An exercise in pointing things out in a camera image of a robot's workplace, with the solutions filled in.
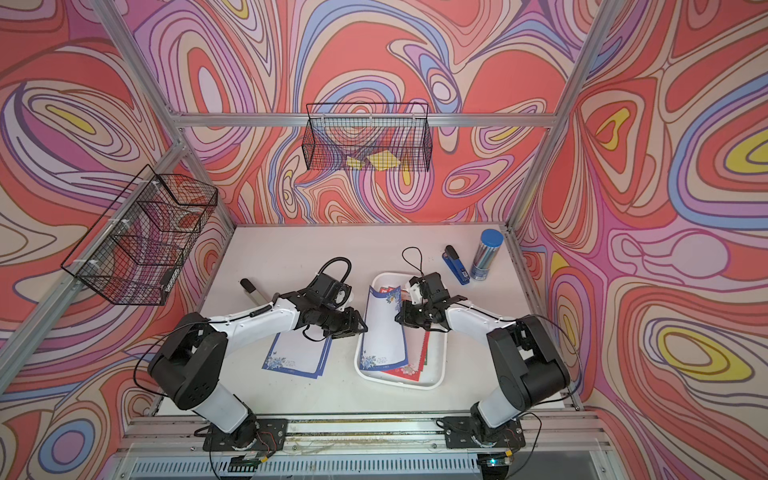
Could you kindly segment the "yellow sticky note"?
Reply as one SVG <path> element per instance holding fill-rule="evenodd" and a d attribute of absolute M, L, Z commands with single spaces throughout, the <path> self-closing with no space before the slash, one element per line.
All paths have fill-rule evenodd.
<path fill-rule="evenodd" d="M 367 156 L 367 161 L 376 171 L 385 171 L 400 166 L 400 159 L 389 150 L 381 150 Z"/>

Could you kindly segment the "blue stapler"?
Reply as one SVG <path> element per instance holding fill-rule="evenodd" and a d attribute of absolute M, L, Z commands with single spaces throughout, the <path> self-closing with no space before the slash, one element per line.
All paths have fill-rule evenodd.
<path fill-rule="evenodd" d="M 442 258 L 461 285 L 468 285 L 470 283 L 470 275 L 452 245 L 445 246 Z"/>

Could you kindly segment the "black white marker pen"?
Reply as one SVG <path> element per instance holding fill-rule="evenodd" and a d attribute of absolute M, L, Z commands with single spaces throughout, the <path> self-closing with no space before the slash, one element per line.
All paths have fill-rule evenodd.
<path fill-rule="evenodd" d="M 248 278 L 242 278 L 240 280 L 240 285 L 255 305 L 263 305 L 266 303 L 263 295 Z"/>

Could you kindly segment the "red bordered stationery sheet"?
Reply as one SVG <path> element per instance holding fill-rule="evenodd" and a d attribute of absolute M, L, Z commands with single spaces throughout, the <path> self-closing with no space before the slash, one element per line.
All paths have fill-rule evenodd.
<path fill-rule="evenodd" d="M 424 373 L 428 359 L 430 334 L 425 330 L 399 325 L 403 333 L 403 345 L 408 359 L 407 364 L 380 372 L 383 382 L 408 385 L 410 388 L 425 388 Z"/>

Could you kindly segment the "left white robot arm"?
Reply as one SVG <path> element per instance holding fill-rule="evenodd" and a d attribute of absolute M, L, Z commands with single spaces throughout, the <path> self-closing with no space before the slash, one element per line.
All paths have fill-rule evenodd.
<path fill-rule="evenodd" d="M 325 339 L 368 330 L 355 308 L 303 289 L 277 294 L 250 311 L 211 318 L 197 312 L 184 316 L 159 343 L 147 372 L 178 409 L 193 411 L 243 450 L 257 439 L 260 426 L 251 409 L 220 382 L 224 360 L 266 337 L 311 326 L 320 328 Z"/>

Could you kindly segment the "white plastic storage tray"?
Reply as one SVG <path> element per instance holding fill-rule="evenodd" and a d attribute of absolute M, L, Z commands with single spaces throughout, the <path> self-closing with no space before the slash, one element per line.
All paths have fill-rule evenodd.
<path fill-rule="evenodd" d="M 413 390 L 433 390 L 446 372 L 447 336 L 395 321 L 410 299 L 404 273 L 383 272 L 372 280 L 353 366 L 363 379 Z"/>

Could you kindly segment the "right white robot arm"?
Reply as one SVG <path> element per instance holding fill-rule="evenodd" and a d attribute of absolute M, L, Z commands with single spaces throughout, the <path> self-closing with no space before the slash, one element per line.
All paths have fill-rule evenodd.
<path fill-rule="evenodd" d="M 571 376 L 540 318 L 505 318 L 462 295 L 438 273 L 413 277 L 395 321 L 403 327 L 461 333 L 489 349 L 498 387 L 470 408 L 468 433 L 490 442 L 533 406 L 568 387 Z"/>

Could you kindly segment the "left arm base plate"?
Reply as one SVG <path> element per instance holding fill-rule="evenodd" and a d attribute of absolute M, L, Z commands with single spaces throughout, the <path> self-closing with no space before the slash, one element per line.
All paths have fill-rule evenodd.
<path fill-rule="evenodd" d="M 274 453 L 283 449 L 288 420 L 285 418 L 247 418 L 232 433 L 211 424 L 203 450 L 206 452 Z"/>

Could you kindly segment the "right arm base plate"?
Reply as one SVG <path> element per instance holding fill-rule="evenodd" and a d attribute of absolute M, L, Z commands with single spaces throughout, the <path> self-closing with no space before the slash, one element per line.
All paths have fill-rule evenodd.
<path fill-rule="evenodd" d="M 480 417 L 448 416 L 437 419 L 435 424 L 443 432 L 448 449 L 503 448 L 516 452 L 526 446 L 518 420 L 488 427 Z"/>

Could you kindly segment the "blue lidded pen tube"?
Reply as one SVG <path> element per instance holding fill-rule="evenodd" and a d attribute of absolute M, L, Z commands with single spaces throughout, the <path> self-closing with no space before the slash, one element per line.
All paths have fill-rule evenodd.
<path fill-rule="evenodd" d="M 504 242 L 503 234 L 494 229 L 486 229 L 480 236 L 470 276 L 477 281 L 484 281 L 490 271 L 491 265 Z"/>

